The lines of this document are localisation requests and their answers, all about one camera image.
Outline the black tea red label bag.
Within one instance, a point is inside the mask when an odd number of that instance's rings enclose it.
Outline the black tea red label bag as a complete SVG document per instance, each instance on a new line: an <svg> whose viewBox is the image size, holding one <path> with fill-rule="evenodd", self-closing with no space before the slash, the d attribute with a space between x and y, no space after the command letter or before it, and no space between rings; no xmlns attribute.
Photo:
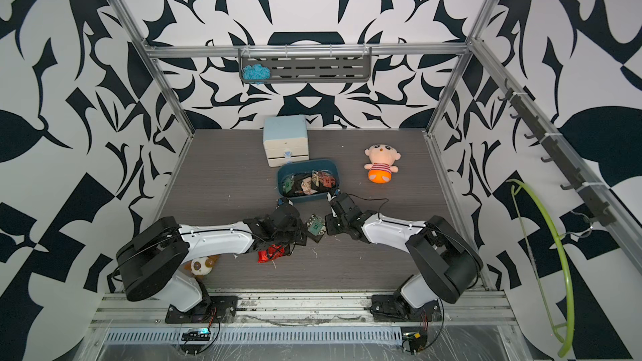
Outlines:
<svg viewBox="0 0 642 361"><path fill-rule="evenodd" d="M336 179L335 177L326 171L322 171L319 173L319 182L321 187L327 188L327 189L332 189L333 187L336 187Z"/></svg>

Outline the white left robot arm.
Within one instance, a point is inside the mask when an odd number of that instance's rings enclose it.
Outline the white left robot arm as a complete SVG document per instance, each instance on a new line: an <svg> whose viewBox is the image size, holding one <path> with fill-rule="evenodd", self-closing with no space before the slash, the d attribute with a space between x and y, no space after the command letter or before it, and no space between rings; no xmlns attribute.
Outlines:
<svg viewBox="0 0 642 361"><path fill-rule="evenodd" d="M288 202L265 217L220 226L196 227L162 217L117 252L115 272L128 301L155 298L188 313L207 306L210 296L195 277L182 272L183 264L208 256L242 255L306 242L305 224Z"/></svg>

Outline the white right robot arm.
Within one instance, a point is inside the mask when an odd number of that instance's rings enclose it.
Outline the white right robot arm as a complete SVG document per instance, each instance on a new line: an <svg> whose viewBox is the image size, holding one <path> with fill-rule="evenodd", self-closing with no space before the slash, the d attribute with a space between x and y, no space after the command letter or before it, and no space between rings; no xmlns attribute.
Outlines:
<svg viewBox="0 0 642 361"><path fill-rule="evenodd" d="M328 201L327 234L348 234L356 241L384 245L411 256L419 273L391 296L400 312L416 311L439 300L455 304L481 276L481 257L443 217L412 222L379 211L363 211L349 194L338 189L329 193Z"/></svg>

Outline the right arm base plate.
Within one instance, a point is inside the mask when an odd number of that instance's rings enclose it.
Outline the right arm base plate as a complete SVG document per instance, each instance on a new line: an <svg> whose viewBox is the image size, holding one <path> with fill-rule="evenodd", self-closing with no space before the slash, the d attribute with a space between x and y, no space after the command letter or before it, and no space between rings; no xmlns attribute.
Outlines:
<svg viewBox="0 0 642 361"><path fill-rule="evenodd" d="M373 295L369 312L378 322L429 323L441 317L441 307L436 300L414 308L399 294Z"/></svg>

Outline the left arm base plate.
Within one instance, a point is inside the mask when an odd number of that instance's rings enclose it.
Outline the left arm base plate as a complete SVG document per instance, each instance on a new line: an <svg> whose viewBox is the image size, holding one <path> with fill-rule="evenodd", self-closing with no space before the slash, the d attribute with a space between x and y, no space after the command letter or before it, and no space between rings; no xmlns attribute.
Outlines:
<svg viewBox="0 0 642 361"><path fill-rule="evenodd" d="M182 312L170 304L165 317L166 324L205 324L212 316L224 320L236 316L239 297L234 295L214 295L197 304L193 309Z"/></svg>

